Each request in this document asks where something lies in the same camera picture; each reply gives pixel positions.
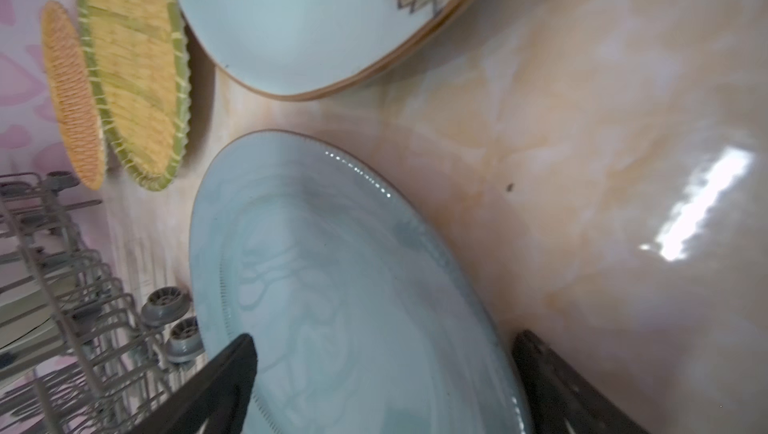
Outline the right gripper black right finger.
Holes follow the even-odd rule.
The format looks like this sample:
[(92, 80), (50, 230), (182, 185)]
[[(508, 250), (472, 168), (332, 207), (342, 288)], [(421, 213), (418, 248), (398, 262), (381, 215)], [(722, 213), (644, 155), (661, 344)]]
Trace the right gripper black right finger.
[(512, 358), (537, 433), (647, 433), (534, 332), (517, 334)]

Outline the grey-blue plate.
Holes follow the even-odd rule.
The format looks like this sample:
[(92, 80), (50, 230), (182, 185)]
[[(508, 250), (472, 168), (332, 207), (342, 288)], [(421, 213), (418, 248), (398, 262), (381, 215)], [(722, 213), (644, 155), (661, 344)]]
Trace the grey-blue plate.
[(192, 297), (217, 354), (250, 335), (247, 433), (529, 433), (505, 346), (454, 256), (353, 155), (244, 135), (192, 208)]

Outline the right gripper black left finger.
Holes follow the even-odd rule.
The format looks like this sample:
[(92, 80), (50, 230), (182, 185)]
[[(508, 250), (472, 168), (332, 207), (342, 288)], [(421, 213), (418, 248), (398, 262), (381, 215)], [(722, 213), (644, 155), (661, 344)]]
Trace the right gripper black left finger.
[(253, 338), (232, 340), (133, 433), (240, 433), (257, 375)]

